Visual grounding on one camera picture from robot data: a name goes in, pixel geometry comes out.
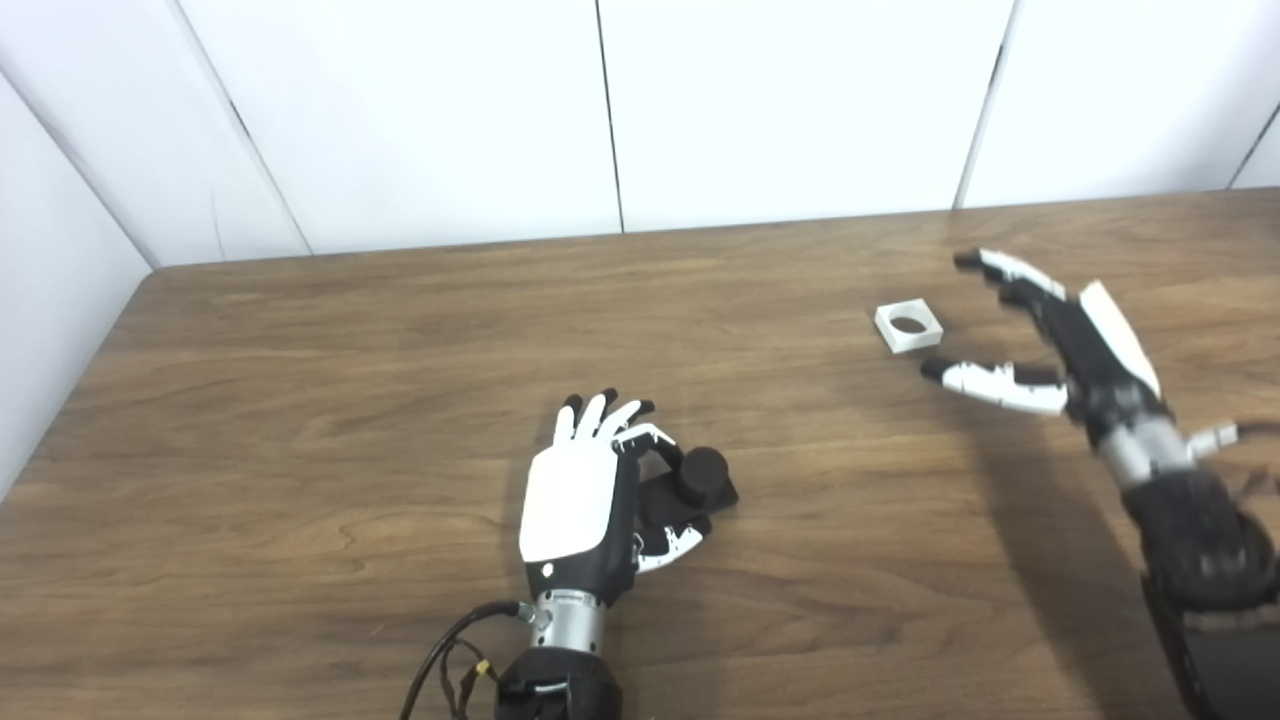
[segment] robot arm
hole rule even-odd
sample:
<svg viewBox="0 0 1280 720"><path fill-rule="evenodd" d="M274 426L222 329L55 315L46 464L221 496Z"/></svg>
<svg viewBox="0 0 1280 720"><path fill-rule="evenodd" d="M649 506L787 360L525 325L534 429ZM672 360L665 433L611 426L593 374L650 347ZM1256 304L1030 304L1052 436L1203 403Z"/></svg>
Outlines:
<svg viewBox="0 0 1280 720"><path fill-rule="evenodd" d="M685 455L653 424L632 425L653 411L652 402L632 400L605 414L614 400L617 392L607 389L584 407L581 397L570 396L556 415L550 447L529 469L520 553L536 612L529 650L499 679L499 720L620 717L622 692L602 656L605 614L637 574L701 543L710 533L707 514L719 509L695 507L676 521L636 529L637 519L673 516L641 507L641 495L669 493L657 479L641 483L640 456L657 452L671 475ZM723 462L709 448L690 457L695 452ZM641 493L641 484L658 492Z"/></svg>
<svg viewBox="0 0 1280 720"><path fill-rule="evenodd" d="M1083 425L1142 534L1143 591L1188 707L1210 720L1280 717L1280 566L1266 530L1198 461L1235 442L1244 425L1184 438L1102 283L1073 297L1043 272L991 250L959 254L955 264L980 270L1004 305L1029 314L1065 372L933 357L922 374L961 395L1065 413ZM1271 615L1271 625L1260 624Z"/></svg>

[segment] wooden table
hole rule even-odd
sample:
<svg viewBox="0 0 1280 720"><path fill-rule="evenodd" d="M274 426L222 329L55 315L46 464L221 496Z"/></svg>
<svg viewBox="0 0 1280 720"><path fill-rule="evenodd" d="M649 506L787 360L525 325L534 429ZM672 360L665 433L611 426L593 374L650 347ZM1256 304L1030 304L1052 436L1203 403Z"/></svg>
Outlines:
<svg viewBox="0 0 1280 720"><path fill-rule="evenodd" d="M1188 430L1277 414L1277 191L165 269L0 506L0 716L393 717L525 594L529 461L616 386L742 496L611 611L628 719L1181 717L1082 434L872 325L924 297L948 355L1052 360L951 268L979 245L1103 277Z"/></svg>

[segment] white wall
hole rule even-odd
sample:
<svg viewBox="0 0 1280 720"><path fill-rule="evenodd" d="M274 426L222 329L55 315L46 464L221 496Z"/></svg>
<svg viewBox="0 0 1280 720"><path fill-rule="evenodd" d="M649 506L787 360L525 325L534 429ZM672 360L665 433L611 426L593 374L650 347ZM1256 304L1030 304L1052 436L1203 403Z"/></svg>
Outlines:
<svg viewBox="0 0 1280 720"><path fill-rule="evenodd" d="M1277 186L1280 186L1280 122L1272 120L1231 187Z"/></svg>
<svg viewBox="0 0 1280 720"><path fill-rule="evenodd" d="M1280 102L1274 0L1024 0L966 208L1222 190Z"/></svg>
<svg viewBox="0 0 1280 720"><path fill-rule="evenodd" d="M184 0L317 252L620 231L589 0Z"/></svg>
<svg viewBox="0 0 1280 720"><path fill-rule="evenodd" d="M950 208L1010 0L600 0L628 231Z"/></svg>
<svg viewBox="0 0 1280 720"><path fill-rule="evenodd" d="M0 79L0 496L147 272Z"/></svg>
<svg viewBox="0 0 1280 720"><path fill-rule="evenodd" d="M0 68L159 265L306 254L175 0L5 0Z"/></svg>

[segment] white nut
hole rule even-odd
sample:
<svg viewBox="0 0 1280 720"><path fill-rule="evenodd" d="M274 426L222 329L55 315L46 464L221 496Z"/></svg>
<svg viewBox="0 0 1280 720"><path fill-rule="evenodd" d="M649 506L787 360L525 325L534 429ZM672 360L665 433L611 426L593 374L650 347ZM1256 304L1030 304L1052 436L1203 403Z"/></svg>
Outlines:
<svg viewBox="0 0 1280 720"><path fill-rule="evenodd" d="M924 329L918 333L900 331L893 327L893 320L897 318L915 320ZM881 305L876 309L876 327L879 328L884 342L895 354L932 347L942 342L942 325L938 324L938 319L933 316L923 300Z"/></svg>

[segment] metal cylinder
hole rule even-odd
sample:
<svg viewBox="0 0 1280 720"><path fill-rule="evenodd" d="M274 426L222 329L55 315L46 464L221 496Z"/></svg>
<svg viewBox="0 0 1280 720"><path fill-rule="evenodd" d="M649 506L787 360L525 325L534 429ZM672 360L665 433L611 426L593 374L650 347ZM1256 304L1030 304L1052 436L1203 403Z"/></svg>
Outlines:
<svg viewBox="0 0 1280 720"><path fill-rule="evenodd" d="M547 591L538 596L530 644L600 655L605 611L604 603L589 592Z"/></svg>
<svg viewBox="0 0 1280 720"><path fill-rule="evenodd" d="M1098 456L1107 464L1120 492L1166 473L1196 468L1187 441L1165 415L1144 415L1117 425L1098 443Z"/></svg>

